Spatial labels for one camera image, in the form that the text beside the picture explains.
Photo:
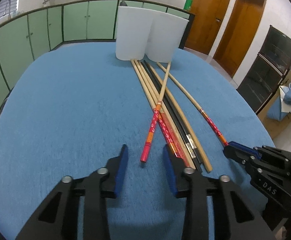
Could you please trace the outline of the blue white cloth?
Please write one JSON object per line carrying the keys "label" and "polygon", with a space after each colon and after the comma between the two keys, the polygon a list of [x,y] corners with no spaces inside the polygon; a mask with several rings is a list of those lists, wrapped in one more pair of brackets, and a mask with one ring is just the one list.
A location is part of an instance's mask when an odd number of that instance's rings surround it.
{"label": "blue white cloth", "polygon": [[279,96],[266,116],[269,119],[282,121],[289,113],[291,114],[291,83],[288,86],[279,87]]}

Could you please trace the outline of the left wooden door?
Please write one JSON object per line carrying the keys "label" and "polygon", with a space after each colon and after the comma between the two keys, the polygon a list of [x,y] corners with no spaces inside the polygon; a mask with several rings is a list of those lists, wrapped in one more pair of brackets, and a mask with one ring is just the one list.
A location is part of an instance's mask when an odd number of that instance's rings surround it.
{"label": "left wooden door", "polygon": [[190,12],[195,15],[186,47],[209,54],[221,27],[230,0],[193,0]]}

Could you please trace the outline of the red orange chopstick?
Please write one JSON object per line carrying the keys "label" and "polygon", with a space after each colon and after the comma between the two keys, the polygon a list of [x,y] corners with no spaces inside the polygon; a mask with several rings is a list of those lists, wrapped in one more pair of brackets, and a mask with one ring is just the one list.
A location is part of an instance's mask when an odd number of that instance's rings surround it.
{"label": "red orange chopstick", "polygon": [[170,134],[173,137],[173,141],[174,144],[178,147],[178,150],[180,152],[180,154],[182,155],[181,158],[184,161],[185,165],[187,167],[191,167],[193,169],[195,169],[194,163],[183,143],[182,138],[180,137],[180,134],[178,133],[178,130],[176,128],[176,126],[174,125],[174,122],[170,116],[170,114],[168,113],[164,103],[162,103],[161,106],[161,111],[164,113],[164,116],[166,117],[167,121],[169,122],[169,124],[167,124],[167,127],[170,129]]}

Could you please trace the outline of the green bottle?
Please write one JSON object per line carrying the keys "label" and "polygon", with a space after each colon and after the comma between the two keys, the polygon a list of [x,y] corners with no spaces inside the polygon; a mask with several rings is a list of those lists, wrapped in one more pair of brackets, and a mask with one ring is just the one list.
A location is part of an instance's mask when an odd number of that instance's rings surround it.
{"label": "green bottle", "polygon": [[186,0],[183,9],[186,11],[190,11],[193,0]]}

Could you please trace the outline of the blue table cloth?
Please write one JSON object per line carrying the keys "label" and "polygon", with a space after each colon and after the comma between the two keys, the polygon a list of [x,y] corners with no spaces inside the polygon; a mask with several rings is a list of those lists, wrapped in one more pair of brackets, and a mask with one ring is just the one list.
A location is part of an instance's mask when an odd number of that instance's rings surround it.
{"label": "blue table cloth", "polygon": [[[119,197],[107,200],[111,239],[181,239],[186,203],[167,184],[165,139],[157,125],[141,167],[153,113],[130,61],[118,60],[115,48],[81,43],[46,53],[11,91],[0,115],[0,232],[6,239],[15,239],[63,176],[90,175],[122,144],[129,159]],[[206,61],[178,49],[170,71],[228,141],[274,146],[246,101]],[[244,168],[225,158],[217,136],[171,80],[168,88],[213,167],[203,174],[230,176],[262,211],[267,199],[250,185]]]}

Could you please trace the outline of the wooden door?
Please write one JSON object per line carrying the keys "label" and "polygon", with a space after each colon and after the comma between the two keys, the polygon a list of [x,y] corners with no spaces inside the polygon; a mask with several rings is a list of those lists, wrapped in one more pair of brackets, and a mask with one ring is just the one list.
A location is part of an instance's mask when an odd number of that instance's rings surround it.
{"label": "wooden door", "polygon": [[233,77],[246,56],[264,13],[266,0],[235,0],[213,59]]}
{"label": "wooden door", "polygon": [[230,0],[193,0],[190,12],[195,15],[186,47],[209,54],[221,27]]}

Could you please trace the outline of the chrome sink faucet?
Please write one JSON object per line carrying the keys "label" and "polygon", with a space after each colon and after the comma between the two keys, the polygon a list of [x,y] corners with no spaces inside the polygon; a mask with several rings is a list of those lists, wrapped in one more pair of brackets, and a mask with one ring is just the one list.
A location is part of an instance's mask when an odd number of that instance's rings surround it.
{"label": "chrome sink faucet", "polygon": [[12,2],[11,0],[7,0],[5,3],[5,9],[4,9],[4,16],[7,16],[7,19],[10,20],[11,19],[11,6],[12,6]]}

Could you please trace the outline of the white double utensil holder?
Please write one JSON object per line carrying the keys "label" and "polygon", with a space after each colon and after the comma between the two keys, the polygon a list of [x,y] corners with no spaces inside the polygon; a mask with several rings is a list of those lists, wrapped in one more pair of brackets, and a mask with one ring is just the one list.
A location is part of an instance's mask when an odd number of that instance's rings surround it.
{"label": "white double utensil holder", "polygon": [[168,63],[179,47],[189,20],[167,12],[120,6],[117,14],[116,58]]}

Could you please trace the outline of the black glass display cabinet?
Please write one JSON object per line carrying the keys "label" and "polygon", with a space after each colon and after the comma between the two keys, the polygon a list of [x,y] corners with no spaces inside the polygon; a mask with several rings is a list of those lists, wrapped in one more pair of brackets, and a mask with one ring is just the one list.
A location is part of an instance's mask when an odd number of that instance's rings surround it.
{"label": "black glass display cabinet", "polygon": [[237,88],[258,114],[291,72],[291,38],[272,25],[255,61]]}

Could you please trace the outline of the right wooden door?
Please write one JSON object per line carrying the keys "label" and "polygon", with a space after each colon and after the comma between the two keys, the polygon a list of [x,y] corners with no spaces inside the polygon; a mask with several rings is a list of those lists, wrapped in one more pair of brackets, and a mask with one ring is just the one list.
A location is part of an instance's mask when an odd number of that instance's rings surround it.
{"label": "right wooden door", "polygon": [[264,13],[266,0],[235,0],[213,59],[233,77],[246,56]]}

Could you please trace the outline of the cardboard box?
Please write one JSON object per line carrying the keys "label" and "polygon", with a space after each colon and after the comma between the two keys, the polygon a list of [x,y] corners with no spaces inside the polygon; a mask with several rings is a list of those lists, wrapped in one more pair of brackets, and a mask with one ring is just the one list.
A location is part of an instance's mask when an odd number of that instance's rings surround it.
{"label": "cardboard box", "polygon": [[291,123],[291,71],[257,114],[261,123],[274,139]]}

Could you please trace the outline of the green lower kitchen cabinets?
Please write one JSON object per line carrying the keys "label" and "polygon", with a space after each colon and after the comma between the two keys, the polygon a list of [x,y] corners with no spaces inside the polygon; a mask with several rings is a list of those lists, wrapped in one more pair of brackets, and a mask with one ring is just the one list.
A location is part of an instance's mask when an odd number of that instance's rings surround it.
{"label": "green lower kitchen cabinets", "polygon": [[75,42],[113,42],[124,0],[82,0],[35,9],[0,24],[0,110],[28,66]]}

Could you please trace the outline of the red patterned chopstick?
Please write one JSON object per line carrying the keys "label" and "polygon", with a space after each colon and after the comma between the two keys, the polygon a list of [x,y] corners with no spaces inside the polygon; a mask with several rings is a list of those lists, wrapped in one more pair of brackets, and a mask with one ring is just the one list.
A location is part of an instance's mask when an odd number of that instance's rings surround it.
{"label": "red patterned chopstick", "polygon": [[[154,111],[156,105],[154,103],[154,100],[152,99],[152,96],[151,96],[148,88],[147,88],[147,85],[145,84],[145,81],[144,81],[143,76],[141,74],[140,68],[138,67],[137,60],[133,59],[133,60],[131,60],[131,63],[132,63],[132,65],[136,71],[136,74],[141,82],[141,85],[144,89],[146,97],[148,98],[150,106]],[[178,147],[174,144],[173,137],[170,134],[170,129],[167,127],[167,124],[169,124],[169,122],[167,121],[166,117],[164,116],[164,113],[161,110],[160,110],[160,113],[158,116],[157,124],[159,125],[161,132],[162,132],[162,134],[165,138],[165,141],[166,141],[167,145],[169,146],[170,150],[178,158],[181,158],[182,155],[180,154]]]}
{"label": "red patterned chopstick", "polygon": [[[182,93],[190,100],[190,102],[195,106],[195,108],[199,111],[199,113],[203,116],[205,121],[209,124],[215,135],[218,137],[219,141],[222,143],[222,145],[225,147],[228,145],[228,141],[225,139],[224,135],[220,132],[220,130],[217,128],[216,124],[212,121],[212,119],[208,116],[208,114],[203,110],[203,108],[199,105],[199,103],[194,99],[194,97],[179,83],[179,81],[169,74],[170,79],[173,81],[175,85],[182,91]],[[195,135],[189,121],[187,120],[185,114],[183,113],[181,107],[177,103],[176,99],[174,98],[171,91],[166,88],[165,89],[167,95],[169,96],[169,99],[172,101],[173,105],[175,106],[177,112],[181,116],[181,119],[183,120],[184,124],[188,128],[188,131],[190,132],[190,135],[192,137],[192,140],[197,148],[201,146],[197,136]]]}

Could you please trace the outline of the plain bamboo chopstick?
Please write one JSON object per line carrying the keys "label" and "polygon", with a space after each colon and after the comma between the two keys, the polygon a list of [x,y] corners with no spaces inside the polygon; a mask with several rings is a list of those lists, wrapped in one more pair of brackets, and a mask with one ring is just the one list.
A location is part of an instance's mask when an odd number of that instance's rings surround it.
{"label": "plain bamboo chopstick", "polygon": [[[138,62],[138,65],[146,97],[150,106],[156,108],[163,81],[147,62]],[[200,165],[203,165],[207,172],[213,170],[194,130],[168,88],[163,96],[158,125],[172,152],[181,158],[186,166],[200,170]]]}
{"label": "plain bamboo chopstick", "polygon": [[157,91],[156,87],[154,86],[152,80],[150,79],[149,75],[145,71],[143,65],[140,61],[137,61],[138,67],[140,68],[141,74],[143,76],[143,79],[145,81],[145,84],[147,85],[147,88],[152,96],[152,99],[154,100],[154,103],[157,104],[158,100],[160,99],[160,94]]}

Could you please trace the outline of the red patterned chopstick crossing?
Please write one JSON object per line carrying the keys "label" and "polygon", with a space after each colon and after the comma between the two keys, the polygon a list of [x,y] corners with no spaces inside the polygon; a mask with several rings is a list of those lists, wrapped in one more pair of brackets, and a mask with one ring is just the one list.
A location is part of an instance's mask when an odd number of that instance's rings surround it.
{"label": "red patterned chopstick crossing", "polygon": [[144,145],[144,148],[143,148],[143,151],[142,151],[142,154],[141,154],[141,162],[142,163],[146,163],[146,161],[148,159],[148,156],[149,156],[149,153],[150,153],[150,148],[151,148],[152,140],[153,140],[153,137],[154,137],[158,116],[159,116],[159,113],[160,113],[160,110],[161,110],[162,100],[163,100],[163,97],[164,97],[164,94],[165,94],[165,88],[166,88],[166,85],[167,85],[167,80],[168,80],[168,76],[169,76],[169,72],[170,72],[170,67],[171,67],[171,61],[168,63],[167,70],[165,72],[165,76],[164,76],[164,80],[163,80],[162,87],[161,87],[161,90],[160,90],[160,94],[159,94],[159,97],[158,97],[158,100],[157,100],[157,103],[156,103],[156,107],[154,109],[154,115],[152,117],[152,121],[151,121],[151,124],[150,124],[150,129],[149,129],[149,132],[148,132],[148,136],[146,138],[145,145]]}

